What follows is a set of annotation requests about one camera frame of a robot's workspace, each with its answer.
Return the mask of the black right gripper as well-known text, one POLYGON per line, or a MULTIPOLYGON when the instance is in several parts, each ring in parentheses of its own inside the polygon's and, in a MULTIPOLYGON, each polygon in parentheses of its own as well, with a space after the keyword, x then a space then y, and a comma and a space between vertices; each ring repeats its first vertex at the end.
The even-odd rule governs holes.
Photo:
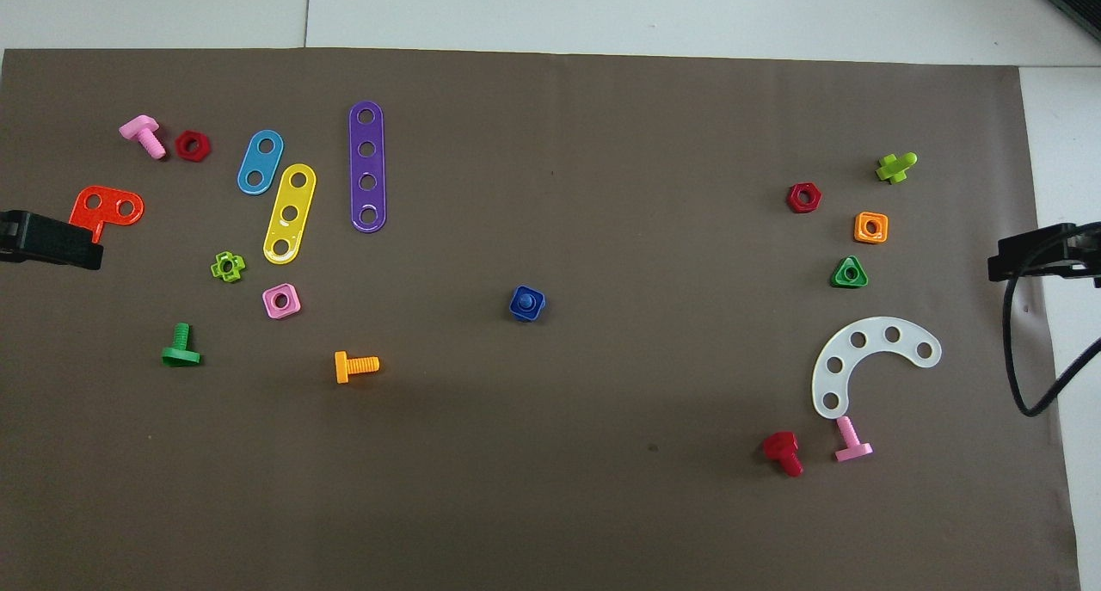
POLYGON ((1100 286, 1100 223, 1050 225, 1000 238, 996 253, 986 259, 986 278, 1009 281, 1015 274, 1092 280, 1100 286))

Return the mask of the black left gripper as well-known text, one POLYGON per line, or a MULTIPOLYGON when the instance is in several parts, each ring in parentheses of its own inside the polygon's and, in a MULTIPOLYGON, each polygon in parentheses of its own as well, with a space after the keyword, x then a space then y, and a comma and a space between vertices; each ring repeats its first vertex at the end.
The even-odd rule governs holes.
POLYGON ((103 247, 92 231, 28 211, 1 212, 1 262, 46 262, 99 270, 103 247))

